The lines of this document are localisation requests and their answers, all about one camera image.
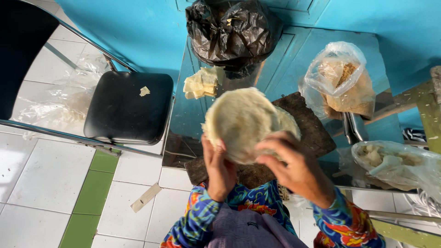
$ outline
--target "blue floral shirt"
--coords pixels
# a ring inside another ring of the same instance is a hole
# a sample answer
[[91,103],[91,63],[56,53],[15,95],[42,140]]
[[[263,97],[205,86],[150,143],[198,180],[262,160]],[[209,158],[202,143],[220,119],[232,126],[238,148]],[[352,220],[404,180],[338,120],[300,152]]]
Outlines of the blue floral shirt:
[[[312,204],[314,218],[321,230],[314,240],[314,246],[385,248],[385,240],[375,231],[369,215],[349,202],[339,189],[335,188],[335,194],[336,199],[328,209]],[[260,214],[269,214],[286,230],[297,236],[288,215],[283,210],[276,180],[251,190],[236,184],[225,202],[236,211],[249,209]],[[222,204],[208,196],[206,184],[194,186],[184,216],[173,225],[160,247],[205,246],[211,240],[212,223]]]

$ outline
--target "purple garment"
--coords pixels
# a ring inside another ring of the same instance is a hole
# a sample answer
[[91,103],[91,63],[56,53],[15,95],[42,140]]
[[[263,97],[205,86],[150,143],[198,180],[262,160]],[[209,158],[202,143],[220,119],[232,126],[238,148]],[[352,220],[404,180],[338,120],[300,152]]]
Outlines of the purple garment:
[[245,209],[232,210],[223,204],[213,222],[213,237],[206,248],[308,248],[269,214]]

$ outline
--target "person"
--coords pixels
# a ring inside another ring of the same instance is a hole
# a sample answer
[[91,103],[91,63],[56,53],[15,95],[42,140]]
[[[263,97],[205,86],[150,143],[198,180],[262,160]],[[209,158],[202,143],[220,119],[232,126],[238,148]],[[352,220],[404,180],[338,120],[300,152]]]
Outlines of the person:
[[[194,186],[187,209],[160,244],[170,247],[293,247],[307,246],[297,237],[272,180],[247,189],[237,184],[236,165],[226,159],[226,147],[214,148],[202,135],[208,182]],[[385,248],[369,215],[349,202],[320,169],[317,160],[290,132],[268,135],[255,146],[271,149],[287,164],[263,154],[265,164],[279,183],[311,202],[320,232],[314,247]]]

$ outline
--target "floral patterned sleeve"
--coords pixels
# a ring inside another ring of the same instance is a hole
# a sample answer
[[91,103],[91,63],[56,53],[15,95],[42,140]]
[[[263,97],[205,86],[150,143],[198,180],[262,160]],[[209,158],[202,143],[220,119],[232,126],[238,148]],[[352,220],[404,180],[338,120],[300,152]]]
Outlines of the floral patterned sleeve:
[[160,248],[201,247],[213,234],[213,221],[222,203],[212,200],[205,185],[191,190],[185,214],[170,229]]
[[312,204],[321,230],[314,247],[385,248],[384,237],[375,231],[367,212],[349,202],[339,189],[334,191],[336,199],[328,209]]

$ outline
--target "hand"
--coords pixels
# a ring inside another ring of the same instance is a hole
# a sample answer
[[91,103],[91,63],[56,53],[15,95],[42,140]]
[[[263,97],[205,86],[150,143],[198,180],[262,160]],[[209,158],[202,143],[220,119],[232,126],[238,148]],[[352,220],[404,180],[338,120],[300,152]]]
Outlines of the hand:
[[217,202],[224,202],[236,184],[236,164],[225,160],[227,148],[219,139],[213,148],[205,134],[202,135],[204,162],[209,177],[208,195]]
[[288,165],[272,155],[260,155],[256,162],[265,164],[279,183],[321,208],[329,208],[335,199],[334,186],[317,160],[296,140],[291,132],[276,132],[256,144],[255,149],[271,149]]

